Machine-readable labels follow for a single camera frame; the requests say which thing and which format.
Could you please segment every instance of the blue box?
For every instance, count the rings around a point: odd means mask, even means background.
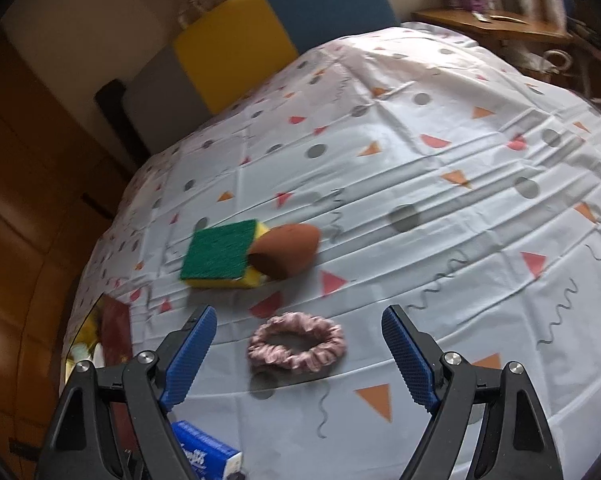
[[[187,460],[200,480],[228,480],[243,465],[243,454],[216,440],[186,420],[172,423]]]

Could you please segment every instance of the beige wall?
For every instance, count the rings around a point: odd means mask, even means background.
[[[391,0],[402,21],[440,0]],[[94,104],[130,80],[178,33],[178,0],[16,0],[2,19],[12,44],[69,113],[116,159],[132,162]]]

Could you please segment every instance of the blue gripper pad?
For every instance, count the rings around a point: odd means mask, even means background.
[[[180,350],[167,368],[165,374],[165,389],[159,402],[170,412],[172,408],[183,402],[192,387],[194,377],[198,373],[207,350],[212,345],[216,335],[216,311],[207,307],[200,316],[196,326],[185,339]]]
[[[429,413],[435,413],[440,399],[434,390],[433,371],[418,346],[389,307],[382,314],[381,326],[385,342],[394,356],[413,400],[417,404],[422,404]]]

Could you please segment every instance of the brown makeup sponge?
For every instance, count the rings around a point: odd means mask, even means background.
[[[287,224],[256,238],[247,261],[274,280],[285,280],[307,269],[314,259],[320,229],[310,224]]]

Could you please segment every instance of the hair tie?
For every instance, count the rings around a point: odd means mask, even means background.
[[[275,334],[295,333],[320,341],[313,348],[294,353],[284,345],[272,345],[267,339]],[[294,372],[317,372],[335,363],[347,349],[343,329],[330,319],[287,312],[260,325],[249,340],[247,356],[253,365],[276,365]]]

